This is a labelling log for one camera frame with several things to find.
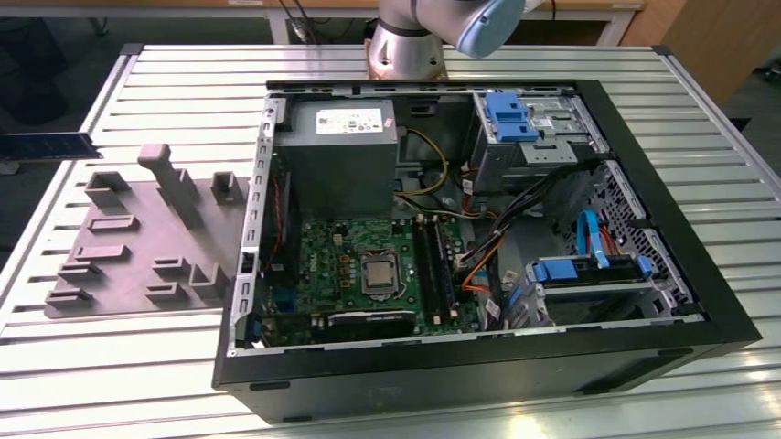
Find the gray fixture plate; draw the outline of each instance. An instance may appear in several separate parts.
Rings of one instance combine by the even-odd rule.
[[[247,194],[249,180],[239,179],[242,192]],[[205,220],[205,227],[187,230],[174,209],[166,205],[158,192],[157,181],[129,182],[131,190],[115,192],[123,207],[90,208],[87,219],[79,230],[77,243],[69,253],[67,263],[79,262],[79,249],[83,247],[127,247],[127,257],[115,260],[95,261],[103,275],[93,280],[67,282],[59,277],[54,291],[81,288],[93,296],[83,305],[57,308],[47,300],[44,314],[48,318],[77,316],[106,316],[127,313],[147,313],[199,309],[222,306],[221,298],[202,299],[190,286],[190,269],[163,277],[153,270],[155,259],[185,258],[190,267],[197,264],[210,276],[214,264],[233,281],[235,276],[237,254],[245,218],[245,202],[218,205],[211,192],[211,181],[202,179],[193,183],[198,189],[201,201],[198,211]],[[135,216],[137,227],[125,231],[91,232],[87,228],[95,220],[109,216]],[[185,294],[178,300],[153,302],[147,297],[149,286],[177,282]]]

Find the power supply label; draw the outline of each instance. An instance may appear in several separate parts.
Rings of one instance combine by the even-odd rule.
[[[382,111],[378,108],[318,111],[317,134],[382,133]]]

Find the sticker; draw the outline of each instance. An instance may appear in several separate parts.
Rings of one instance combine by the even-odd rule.
[[[317,134],[382,133],[382,111],[378,108],[321,110]]]
[[[533,125],[553,128],[553,122],[546,117],[533,117]]]
[[[518,273],[513,270],[508,270],[505,273],[505,277],[502,278],[502,284],[514,284],[518,280]]]
[[[476,194],[476,184],[473,183],[473,180],[464,180],[464,193],[466,195],[474,195]]]
[[[486,311],[489,311],[489,314],[493,316],[493,318],[496,318],[497,320],[500,320],[500,314],[502,313],[502,308],[493,303],[493,300],[489,299],[489,302],[486,302]]]

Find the floor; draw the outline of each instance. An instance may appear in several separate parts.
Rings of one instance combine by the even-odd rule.
[[[69,59],[70,69],[57,82],[69,112],[39,126],[16,123],[0,109],[0,126],[12,133],[77,131],[106,76],[126,43],[147,44],[271,44],[263,19],[111,19],[109,34],[97,37],[86,19],[48,20],[50,29]],[[336,19],[318,24],[324,39],[358,44],[364,21]],[[768,83],[753,75],[725,107],[731,117],[751,117],[745,137],[776,172],[781,172],[781,81]],[[14,250],[27,220],[47,189],[57,164],[28,164],[15,176],[0,176],[0,269]]]

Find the table surface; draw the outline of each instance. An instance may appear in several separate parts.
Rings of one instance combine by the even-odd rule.
[[[151,46],[122,56],[83,129],[101,161],[65,162],[0,274],[0,433],[36,437],[249,432],[298,437],[777,437],[781,187],[675,59],[648,48],[506,48],[453,79],[580,78],[605,89],[755,318],[764,340],[621,394],[271,429],[210,387],[221,310],[51,321],[58,266],[95,171],[151,180],[138,145],[173,145],[194,178],[251,173],[267,80],[365,79],[360,46]]]
[[[231,0],[0,0],[0,5],[16,6],[139,6],[139,7],[258,7],[258,3]],[[263,5],[279,7],[279,0],[265,0]],[[302,0],[305,7],[326,8],[373,8],[377,9],[380,0]],[[560,10],[640,10],[647,6],[647,0],[557,0]],[[550,0],[541,6],[552,7]]]

